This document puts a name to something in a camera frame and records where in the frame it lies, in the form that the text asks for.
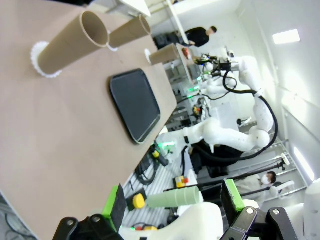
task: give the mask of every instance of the cardboard tube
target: cardboard tube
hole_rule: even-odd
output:
[[[147,197],[146,203],[150,208],[176,208],[185,205],[198,204],[200,202],[199,188],[186,187],[165,191]]]
[[[40,53],[38,65],[53,74],[109,44],[109,34],[101,19],[85,11],[70,22]]]
[[[149,56],[152,65],[171,62],[179,58],[179,52],[173,43]]]
[[[147,20],[139,15],[138,17],[122,25],[110,34],[109,45],[112,48],[118,48],[134,40],[151,34],[150,26]]]

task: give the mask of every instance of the brown cardboard tube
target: brown cardboard tube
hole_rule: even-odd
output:
[[[151,34],[150,26],[147,20],[139,15],[138,17],[122,25],[110,34],[110,46],[118,48],[134,40]]]
[[[149,56],[152,65],[159,63],[171,62],[179,58],[179,52],[173,43],[160,49]]]
[[[54,74],[108,44],[109,34],[104,23],[95,13],[85,11],[40,53],[38,65],[44,73]]]

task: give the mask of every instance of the table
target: table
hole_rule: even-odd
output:
[[[139,13],[151,17],[148,5],[145,0],[119,0],[122,4],[138,11]]]
[[[177,25],[177,27],[178,27],[178,30],[179,30],[179,32],[180,32],[180,34],[181,34],[181,37],[182,37],[183,41],[184,41],[186,44],[189,44],[189,40],[188,40],[188,38],[187,38],[186,32],[185,32],[184,28],[182,27],[182,24],[181,24],[181,22],[180,22],[180,19],[178,18],[178,15],[177,15],[177,13],[176,13],[175,7],[174,7],[173,4],[171,3],[171,0],[165,0],[165,1],[166,1],[166,4],[167,4],[167,6],[168,6],[168,8],[169,8],[169,10],[170,10],[170,12],[171,12],[174,20],[175,20],[175,23],[176,23],[176,25]]]
[[[177,106],[162,64],[150,66],[150,36],[101,49],[56,79],[40,76],[30,50],[50,41],[84,9],[43,0],[3,0],[0,8],[0,189],[40,240],[60,220],[83,220],[103,208],[112,186],[124,184]],[[99,14],[113,31],[121,18]],[[109,94],[108,78],[141,68],[161,118],[144,144],[128,136]]]

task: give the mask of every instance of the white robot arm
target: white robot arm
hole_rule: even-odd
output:
[[[220,208],[210,202],[190,207],[174,223],[157,231],[132,231],[121,227],[124,240],[218,240],[224,234]]]
[[[269,144],[270,136],[268,132],[273,127],[274,119],[269,108],[259,98],[263,94],[263,91],[260,86],[261,76],[257,61],[254,57],[250,56],[237,58],[237,61],[239,63],[240,82],[248,85],[256,92],[254,95],[255,105],[253,112],[256,117],[257,126],[253,126],[249,134],[244,134],[233,129],[222,128],[218,120],[209,118],[197,125],[164,133],[157,138],[157,142],[158,144],[174,142],[174,149],[170,149],[173,153],[170,154],[170,159],[176,159],[185,146],[196,144],[202,139],[211,146],[211,150],[214,149],[212,147],[214,145],[226,145],[242,152],[248,152],[254,147],[264,148]]]
[[[232,72],[229,72],[227,75],[229,78],[226,79],[226,84],[229,88],[233,89],[237,85],[237,81],[234,79],[235,76]],[[205,81],[200,86],[201,93],[204,95],[212,96],[217,94],[226,94],[228,90],[223,86],[223,78],[218,79],[211,78],[208,81]]]
[[[320,178],[305,191],[304,203],[286,207],[298,240],[318,240],[320,238]]]

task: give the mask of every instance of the white wall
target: white wall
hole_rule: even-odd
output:
[[[291,148],[299,148],[316,178],[320,177],[319,8],[318,0],[243,0],[237,10],[260,62],[280,135],[290,140]],[[273,34],[292,29],[298,29],[301,42],[273,43]]]

